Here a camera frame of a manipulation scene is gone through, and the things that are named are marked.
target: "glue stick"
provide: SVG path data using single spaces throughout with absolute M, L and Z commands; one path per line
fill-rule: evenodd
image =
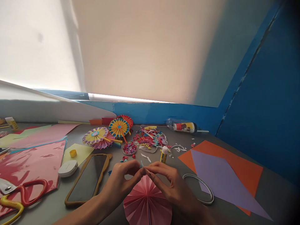
M 6 117 L 5 120 L 13 132 L 19 130 L 17 123 L 15 122 L 15 120 L 12 117 Z
M 168 151 L 169 151 L 168 147 L 167 146 L 163 146 L 163 148 L 162 148 L 162 154 L 160 156 L 160 161 L 162 163 L 166 163 Z

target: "blue wall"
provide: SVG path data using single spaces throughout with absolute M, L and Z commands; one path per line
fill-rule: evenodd
M 299 18 L 284 5 L 217 137 L 297 183 L 300 170 Z
M 195 122 L 201 129 L 209 130 L 215 135 L 265 30 L 278 10 L 278 6 L 278 4 L 274 4 L 266 15 L 218 108 L 169 103 L 80 102 L 112 111 L 117 115 L 126 114 L 137 124 L 164 124 L 168 118 L 190 120 Z

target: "pink paper fan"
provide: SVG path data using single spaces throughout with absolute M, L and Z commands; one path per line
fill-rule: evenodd
M 124 210 L 130 225 L 170 225 L 172 207 L 148 176 L 143 176 L 124 199 Z
M 111 141 L 109 142 L 109 141 L 103 139 L 102 141 L 99 141 L 98 143 L 94 144 L 93 147 L 95 149 L 103 149 L 103 148 L 109 147 L 113 144 L 113 140 L 116 139 L 116 137 L 114 137 L 110 132 L 107 133 L 106 138 Z

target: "plastic bottle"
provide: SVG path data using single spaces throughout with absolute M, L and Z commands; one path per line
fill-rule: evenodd
M 198 130 L 197 125 L 193 122 L 184 122 L 180 120 L 167 120 L 167 126 L 174 131 L 182 131 L 188 133 L 195 133 L 195 132 L 208 132 L 204 130 Z
M 162 163 L 166 163 L 167 156 L 168 156 L 168 151 L 169 151 L 168 147 L 167 146 L 163 146 L 163 148 L 162 148 L 162 154 L 160 156 L 160 161 Z
M 6 117 L 5 120 L 6 120 L 7 124 L 11 127 L 13 132 L 16 132 L 19 130 L 17 123 L 15 122 L 15 120 L 12 117 Z

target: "paper fan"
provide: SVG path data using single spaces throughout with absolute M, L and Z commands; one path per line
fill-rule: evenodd
M 109 147 L 113 144 L 113 141 L 116 139 L 110 132 L 108 132 L 106 138 L 110 141 L 103 139 L 102 141 L 99 141 L 98 143 L 94 144 L 93 147 L 95 149 L 103 149 Z
M 117 116 L 116 118 L 117 118 L 117 119 L 118 119 L 118 118 L 122 118 L 123 120 L 126 120 L 127 123 L 129 124 L 129 129 L 131 129 L 131 127 L 133 126 L 133 120 L 132 120 L 132 118 L 130 118 L 129 116 L 126 116 L 126 115 L 120 115 L 120 116 Z
M 172 207 L 148 176 L 134 186 L 123 205 L 130 225 L 171 224 Z
M 127 143 L 125 139 L 125 135 L 129 131 L 129 124 L 126 122 L 126 120 L 123 119 L 114 119 L 113 121 L 110 122 L 110 125 L 108 127 L 109 132 L 116 138 L 124 138 L 125 143 Z
M 91 146 L 103 140 L 111 142 L 106 138 L 107 134 L 108 129 L 106 127 L 95 128 L 90 130 L 83 136 L 82 142 Z

